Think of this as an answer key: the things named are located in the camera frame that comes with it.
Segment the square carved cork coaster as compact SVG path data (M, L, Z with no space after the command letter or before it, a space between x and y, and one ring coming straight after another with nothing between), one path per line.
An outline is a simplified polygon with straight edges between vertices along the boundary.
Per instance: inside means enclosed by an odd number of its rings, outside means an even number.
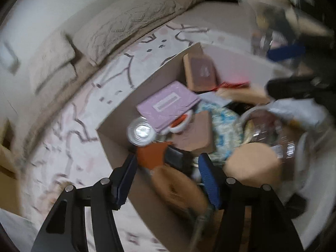
M183 57L187 87L193 92L208 92L217 87L216 69L212 58L188 53Z

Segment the small black box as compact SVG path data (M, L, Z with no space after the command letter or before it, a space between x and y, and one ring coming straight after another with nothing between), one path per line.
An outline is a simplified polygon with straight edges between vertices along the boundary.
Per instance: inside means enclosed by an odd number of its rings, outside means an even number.
M193 169L193 155L189 151L178 149L169 145L165 149L163 161L170 167L178 171L190 175Z

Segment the orange white scissors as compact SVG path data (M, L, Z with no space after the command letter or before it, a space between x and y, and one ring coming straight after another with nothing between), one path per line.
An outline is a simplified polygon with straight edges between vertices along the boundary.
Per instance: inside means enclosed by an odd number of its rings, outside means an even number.
M194 112L192 110L187 111L185 114L173 121L169 126L163 129L159 134L167 135L169 133L178 134L183 132L191 122Z

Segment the white medicine pouch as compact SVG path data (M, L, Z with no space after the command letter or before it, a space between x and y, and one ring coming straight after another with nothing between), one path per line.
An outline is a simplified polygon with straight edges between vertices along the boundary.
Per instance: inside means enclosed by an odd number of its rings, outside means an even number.
M293 98L273 101L266 105L267 110L286 122L296 122L301 128L315 133L324 133L333 126L333 117L327 109L312 99Z

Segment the red packet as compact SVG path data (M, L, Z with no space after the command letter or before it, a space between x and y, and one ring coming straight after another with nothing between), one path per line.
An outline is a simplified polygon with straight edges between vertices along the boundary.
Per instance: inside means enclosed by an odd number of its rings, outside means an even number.
M224 89L243 89L243 88L249 88L250 82L243 82L243 83L229 83L229 82L223 82L219 84L218 86L211 89L212 92L216 92L217 90L224 88Z

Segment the clear plastic bin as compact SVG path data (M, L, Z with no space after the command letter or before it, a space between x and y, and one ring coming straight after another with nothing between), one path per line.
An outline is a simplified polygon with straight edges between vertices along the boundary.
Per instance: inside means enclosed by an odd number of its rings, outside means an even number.
M251 46L255 55L266 57L270 49L291 44L305 47L308 37L318 35L319 24L313 17L294 7L291 0L238 2L246 9L250 19Z

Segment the round wooden lid box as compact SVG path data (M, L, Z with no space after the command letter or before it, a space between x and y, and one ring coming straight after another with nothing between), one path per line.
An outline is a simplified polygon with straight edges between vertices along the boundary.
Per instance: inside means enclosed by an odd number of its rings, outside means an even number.
M234 150L223 166L224 173L250 187L281 184L282 164L277 154L264 143L248 143Z

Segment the wooden bedside shelf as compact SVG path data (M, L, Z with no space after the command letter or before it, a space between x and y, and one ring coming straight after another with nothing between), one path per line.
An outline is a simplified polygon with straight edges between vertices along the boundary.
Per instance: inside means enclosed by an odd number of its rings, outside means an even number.
M20 185L14 166L14 154L10 150L14 133L10 121L1 121L1 208L21 215Z

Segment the cartoon bunny bedsheet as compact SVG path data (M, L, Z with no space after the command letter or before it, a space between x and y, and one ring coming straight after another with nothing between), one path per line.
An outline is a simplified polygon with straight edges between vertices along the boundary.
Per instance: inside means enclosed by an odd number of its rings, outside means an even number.
M99 70L56 116L28 159L22 180L23 215L39 229L67 184L86 187L112 167L97 128L161 65L202 42L250 51L248 37L170 22L145 35Z

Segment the beige folded blanket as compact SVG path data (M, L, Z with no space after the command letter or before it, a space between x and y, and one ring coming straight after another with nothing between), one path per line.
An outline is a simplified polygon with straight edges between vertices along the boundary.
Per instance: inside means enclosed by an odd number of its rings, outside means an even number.
M45 126L100 65L202 1L116 0L73 36L50 34L27 67L34 98L19 116L13 148L29 155Z

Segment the silver metal tin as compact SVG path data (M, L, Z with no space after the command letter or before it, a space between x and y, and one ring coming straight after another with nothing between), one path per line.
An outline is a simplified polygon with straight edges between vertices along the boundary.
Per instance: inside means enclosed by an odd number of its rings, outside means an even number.
M157 133L144 117L138 117L131 121L126 130L128 141L137 146L145 147L155 141Z

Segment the purple card box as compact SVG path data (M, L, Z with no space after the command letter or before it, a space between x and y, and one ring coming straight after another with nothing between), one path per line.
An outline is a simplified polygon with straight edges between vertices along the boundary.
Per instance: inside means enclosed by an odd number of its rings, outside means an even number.
M159 133L199 101L196 93L179 81L174 81L138 104L136 108Z

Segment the small fluffy beige pillow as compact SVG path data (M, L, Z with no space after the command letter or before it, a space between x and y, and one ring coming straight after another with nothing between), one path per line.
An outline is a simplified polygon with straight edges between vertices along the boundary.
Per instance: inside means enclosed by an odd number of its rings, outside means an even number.
M27 67L32 92L36 95L61 67L75 58L75 50L66 33L54 31L39 46Z

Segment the right quilted beige pillow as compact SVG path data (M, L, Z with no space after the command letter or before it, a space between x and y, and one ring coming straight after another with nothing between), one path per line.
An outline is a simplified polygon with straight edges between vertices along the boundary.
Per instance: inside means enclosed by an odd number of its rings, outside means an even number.
M140 29L181 8L174 0L118 0L86 23L72 42L90 64L97 66Z

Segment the white hanging paper bag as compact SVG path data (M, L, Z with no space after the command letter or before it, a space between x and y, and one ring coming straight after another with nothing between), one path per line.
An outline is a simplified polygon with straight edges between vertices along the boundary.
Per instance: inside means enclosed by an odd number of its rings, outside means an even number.
M1 41L0 56L1 67L15 76L19 69L20 61L6 41Z

